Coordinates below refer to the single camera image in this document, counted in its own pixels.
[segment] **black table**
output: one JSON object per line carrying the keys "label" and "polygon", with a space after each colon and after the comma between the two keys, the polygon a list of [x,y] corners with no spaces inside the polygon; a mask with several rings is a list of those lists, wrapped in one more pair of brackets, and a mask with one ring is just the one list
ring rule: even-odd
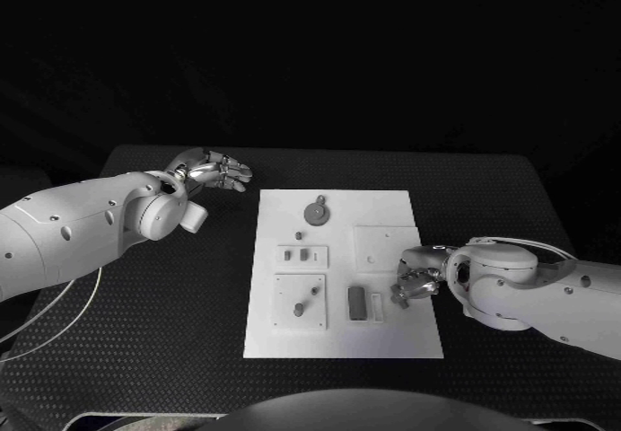
{"label": "black table", "polygon": [[[123,145],[102,176],[163,169],[192,147]],[[296,392],[354,387],[431,393],[519,418],[584,418],[621,429],[621,361],[535,330],[486,327],[465,317],[449,289],[433,298],[444,360],[243,357],[260,189],[407,189],[424,244],[508,236],[573,252],[524,157],[211,149],[251,166],[248,192],[210,189],[195,197],[210,210],[200,234],[178,229],[130,248],[104,268],[83,320],[54,344],[8,363],[0,402],[19,431],[60,430],[86,412],[228,414]],[[14,355],[71,321],[96,277],[80,280],[19,336]],[[61,288],[42,291],[32,312]]]}

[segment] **cable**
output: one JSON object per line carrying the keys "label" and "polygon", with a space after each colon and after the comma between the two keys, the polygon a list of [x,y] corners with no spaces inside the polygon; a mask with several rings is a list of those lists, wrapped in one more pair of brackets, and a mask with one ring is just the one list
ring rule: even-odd
{"label": "cable", "polygon": [[576,256],[573,256],[567,251],[551,246],[550,244],[545,244],[544,242],[531,241],[531,240],[519,240],[516,238],[502,238],[499,236],[485,236],[483,238],[473,238],[473,240],[469,242],[467,245],[478,244],[479,242],[483,242],[483,241],[514,242],[516,244],[529,245],[532,247],[540,247],[541,249],[548,250],[553,253],[557,253],[564,259],[578,260],[578,258]]}
{"label": "cable", "polygon": [[24,357],[27,355],[29,355],[32,352],[35,352],[37,350],[40,350],[42,347],[45,347],[66,332],[67,330],[71,328],[71,326],[74,325],[74,323],[81,319],[84,312],[87,311],[89,306],[91,305],[91,302],[94,301],[96,298],[96,293],[97,293],[97,288],[100,287],[100,281],[102,281],[102,272],[103,272],[103,268],[100,268],[100,275],[97,276],[97,284],[96,284],[96,289],[94,292],[91,293],[91,297],[89,298],[89,302],[87,305],[83,308],[81,313],[78,314],[78,316],[76,317],[76,319],[71,321],[71,324],[64,328],[64,330],[44,343],[41,344],[37,348],[34,348],[32,350],[29,350],[25,353],[21,353],[18,356],[14,357],[8,357],[6,359],[0,359],[0,363],[12,361],[14,359],[18,359],[19,357]]}
{"label": "cable", "polygon": [[0,338],[0,344],[5,343],[15,335],[18,335],[35,323],[35,321],[45,315],[48,310],[55,306],[55,303],[63,298],[64,294],[70,291],[71,287],[74,286],[74,283],[76,283],[76,280],[71,280],[71,283],[68,284],[68,286],[63,290],[61,294],[58,295],[55,300],[48,304],[48,306],[40,311],[40,314],[14,332],[11,332],[11,334],[5,335]]}

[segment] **robotic hand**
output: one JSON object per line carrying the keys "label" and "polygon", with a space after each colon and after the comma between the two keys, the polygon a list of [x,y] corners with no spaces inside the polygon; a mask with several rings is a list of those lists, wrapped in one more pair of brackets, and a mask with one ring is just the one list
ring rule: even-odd
{"label": "robotic hand", "polygon": [[208,210],[188,199],[204,187],[246,191],[251,169],[202,148],[165,171],[127,172],[47,189],[0,210],[0,301],[77,279],[178,225],[197,233]]}
{"label": "robotic hand", "polygon": [[475,238],[462,248],[408,249],[393,302],[406,309],[447,283],[465,315],[492,328],[534,327],[551,339],[621,359],[621,267],[577,260],[558,249],[565,260],[540,263],[531,251],[498,241],[545,245]]}

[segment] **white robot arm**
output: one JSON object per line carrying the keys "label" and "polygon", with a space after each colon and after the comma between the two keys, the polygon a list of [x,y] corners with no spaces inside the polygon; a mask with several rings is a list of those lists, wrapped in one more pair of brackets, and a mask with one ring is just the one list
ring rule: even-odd
{"label": "white robot arm", "polygon": [[403,253],[394,303],[408,308],[443,282],[466,316],[492,328],[532,327],[621,359],[621,267],[577,259],[540,263],[525,248],[475,238],[462,248],[424,246]]}
{"label": "white robot arm", "polygon": [[31,194],[0,210],[0,301],[86,276],[179,224],[197,233],[208,211],[188,199],[204,186],[246,191],[251,177],[236,159],[195,148],[165,171]]}

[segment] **table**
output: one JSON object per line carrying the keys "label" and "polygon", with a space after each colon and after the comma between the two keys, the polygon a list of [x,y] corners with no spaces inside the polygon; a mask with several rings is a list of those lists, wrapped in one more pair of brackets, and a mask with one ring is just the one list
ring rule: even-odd
{"label": "table", "polygon": [[[102,176],[165,169],[192,147],[122,145]],[[433,299],[444,360],[243,358],[260,189],[407,189],[424,244],[463,245],[493,235],[574,252],[527,158],[210,149],[251,166],[248,192],[210,189],[195,197],[210,210],[200,233],[179,228],[132,247],[104,268],[83,320],[48,347],[8,363],[0,404],[19,431],[60,430],[87,412],[223,415],[296,392],[354,387],[431,393],[519,418],[584,418],[621,429],[621,361],[535,330],[486,327],[465,317],[447,288]],[[77,282],[22,333],[14,354],[71,321],[96,277]],[[42,291],[32,312],[61,288]]]}

